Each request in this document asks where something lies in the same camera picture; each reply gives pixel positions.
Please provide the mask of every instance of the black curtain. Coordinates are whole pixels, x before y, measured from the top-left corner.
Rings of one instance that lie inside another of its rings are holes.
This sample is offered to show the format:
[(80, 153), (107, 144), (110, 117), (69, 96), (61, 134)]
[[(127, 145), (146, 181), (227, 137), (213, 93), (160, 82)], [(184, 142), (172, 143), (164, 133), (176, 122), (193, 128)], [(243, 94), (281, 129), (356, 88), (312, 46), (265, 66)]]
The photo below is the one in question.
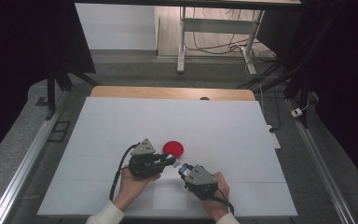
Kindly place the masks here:
[(95, 73), (72, 1), (0, 0), (0, 143), (29, 88), (47, 78), (51, 67), (63, 71), (65, 63)]
[(358, 168), (358, 1), (347, 1), (310, 70), (316, 111)]

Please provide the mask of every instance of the white sleeve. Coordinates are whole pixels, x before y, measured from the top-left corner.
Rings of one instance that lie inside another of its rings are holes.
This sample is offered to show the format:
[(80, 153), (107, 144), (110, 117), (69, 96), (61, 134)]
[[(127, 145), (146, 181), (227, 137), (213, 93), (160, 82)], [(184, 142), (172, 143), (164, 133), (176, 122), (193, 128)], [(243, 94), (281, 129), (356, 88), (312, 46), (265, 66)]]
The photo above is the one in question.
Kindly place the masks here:
[(232, 215), (232, 213), (227, 213), (219, 220), (217, 220), (216, 224), (240, 224), (237, 219)]
[(124, 212), (109, 201), (103, 210), (87, 219), (87, 224), (118, 224), (124, 215)]

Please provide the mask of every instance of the wooden edge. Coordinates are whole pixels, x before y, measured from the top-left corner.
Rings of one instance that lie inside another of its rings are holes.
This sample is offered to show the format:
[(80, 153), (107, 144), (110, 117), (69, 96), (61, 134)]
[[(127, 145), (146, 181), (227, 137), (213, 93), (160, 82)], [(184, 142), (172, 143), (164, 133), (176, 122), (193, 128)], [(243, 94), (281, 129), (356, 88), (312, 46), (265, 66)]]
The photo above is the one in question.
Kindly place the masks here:
[(166, 87), (127, 87), (97, 86), (92, 89), (91, 97), (144, 98), (144, 99), (182, 99), (199, 100), (207, 97), (210, 100), (254, 101), (255, 95), (249, 90), (195, 89)]

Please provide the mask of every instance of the table leg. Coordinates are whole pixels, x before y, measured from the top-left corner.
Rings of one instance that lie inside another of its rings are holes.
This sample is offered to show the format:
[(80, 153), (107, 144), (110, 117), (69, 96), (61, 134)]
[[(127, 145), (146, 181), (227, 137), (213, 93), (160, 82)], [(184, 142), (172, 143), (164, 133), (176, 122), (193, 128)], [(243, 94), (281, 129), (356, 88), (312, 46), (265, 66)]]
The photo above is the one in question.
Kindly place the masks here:
[(186, 23), (186, 7), (181, 7), (181, 34), (178, 52), (178, 67), (177, 73), (182, 74), (185, 72), (185, 23)]
[(257, 72), (255, 71), (255, 66), (252, 62), (251, 50), (252, 50), (252, 45), (255, 41), (255, 35), (257, 34), (258, 26), (260, 25), (261, 17), (263, 16), (264, 11), (257, 11), (257, 12), (258, 13), (255, 18), (254, 27), (252, 29), (252, 32), (249, 34), (248, 43), (246, 44), (246, 48), (242, 50), (243, 57), (246, 61), (246, 67), (248, 68), (249, 75), (251, 75), (251, 76), (257, 75)]

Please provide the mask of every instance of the black cable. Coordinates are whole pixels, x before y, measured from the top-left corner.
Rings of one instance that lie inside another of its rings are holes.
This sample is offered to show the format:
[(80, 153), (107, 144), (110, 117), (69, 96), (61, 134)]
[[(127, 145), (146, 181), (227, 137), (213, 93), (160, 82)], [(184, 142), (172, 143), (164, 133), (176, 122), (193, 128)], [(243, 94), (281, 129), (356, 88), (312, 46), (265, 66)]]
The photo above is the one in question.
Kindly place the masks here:
[(228, 19), (231, 20), (231, 18), (234, 17), (234, 9), (230, 9), (229, 11), (226, 12), (226, 14), (228, 14), (229, 12), (231, 12), (231, 16)]
[(274, 128), (274, 127), (270, 128), (270, 129), (269, 129), (269, 132), (270, 132), (270, 133), (273, 133), (273, 132), (275, 132), (275, 131), (277, 131), (277, 130), (280, 130), (281, 125), (282, 125), (282, 124), (281, 124), (281, 112), (280, 112), (279, 106), (278, 106), (277, 91), (276, 91), (275, 86), (274, 86), (274, 98), (275, 98), (275, 105), (277, 106), (277, 112), (278, 112), (278, 127), (276, 127), (276, 128)]
[(127, 154), (129, 154), (129, 152), (130, 152), (133, 148), (137, 147), (138, 145), (139, 145), (139, 143), (136, 144), (136, 145), (130, 146), (130, 147), (126, 150), (126, 152), (124, 153), (123, 158), (121, 158), (121, 162), (120, 162), (120, 165), (118, 166), (118, 169), (117, 169), (117, 172), (116, 172), (116, 175), (115, 175), (115, 179), (113, 180), (112, 188), (110, 189), (110, 193), (109, 193), (109, 200), (110, 200), (110, 201), (113, 201), (113, 196), (115, 195), (115, 189), (116, 189), (116, 185), (117, 185), (117, 182), (118, 182), (118, 178), (120, 177), (121, 170), (126, 168), (126, 167), (122, 168), (123, 162), (124, 162), (124, 160), (126, 159)]
[[(237, 21), (240, 19), (241, 11), (242, 11), (242, 9), (240, 9), (240, 13), (238, 14)], [(228, 44), (228, 45), (232, 44), (232, 40), (234, 39), (234, 35), (235, 35), (235, 34), (232, 35), (231, 39), (229, 40), (229, 44)]]
[[(186, 48), (186, 49), (189, 49), (189, 50), (198, 50), (198, 51), (202, 51), (202, 52), (210, 53), (210, 54), (227, 54), (227, 53), (230, 53), (230, 52), (234, 51), (235, 49), (238, 49), (238, 48), (239, 48), (237, 45), (235, 45), (235, 46), (231, 46), (231, 47), (230, 47), (230, 50), (225, 51), (225, 52), (210, 52), (210, 51), (208, 51), (208, 50), (206, 50), (206, 49), (217, 49), (217, 48), (221, 48), (221, 47), (229, 46), (229, 45), (234, 45), (234, 44), (229, 43), (229, 44), (224, 44), (224, 45), (219, 45), (219, 46), (214, 46), (214, 47), (200, 48), (200, 47), (197, 46), (197, 43), (196, 43), (196, 41), (195, 41), (195, 34), (194, 34), (194, 33), (193, 33), (193, 36), (194, 36), (194, 37), (193, 37), (193, 38), (194, 38), (194, 45), (196, 46), (196, 49), (191, 49), (191, 48), (189, 48), (189, 47), (186, 45), (186, 43), (185, 43), (185, 48)], [(243, 42), (243, 41), (247, 41), (247, 39), (238, 41), (237, 43), (240, 43), (240, 42)]]
[(215, 202), (219, 202), (219, 203), (222, 203), (222, 204), (228, 206), (229, 211), (232, 213), (232, 215), (234, 215), (234, 206), (228, 200), (224, 200), (224, 199), (218, 198), (218, 197), (213, 196), (213, 195), (207, 197), (207, 199), (215, 201)]
[(270, 67), (268, 67), (262, 74), (260, 74), (259, 76), (255, 77), (255, 79), (252, 79), (248, 82), (245, 82), (241, 85), (239, 85), (236, 89), (240, 89), (243, 88), (245, 86), (247, 86), (247, 89), (249, 89), (252, 85), (254, 85), (259, 79), (267, 77), (269, 74), (271, 74), (273, 71), (275, 71), (276, 69), (278, 69), (281, 65), (279, 63), (274, 63), (272, 64)]

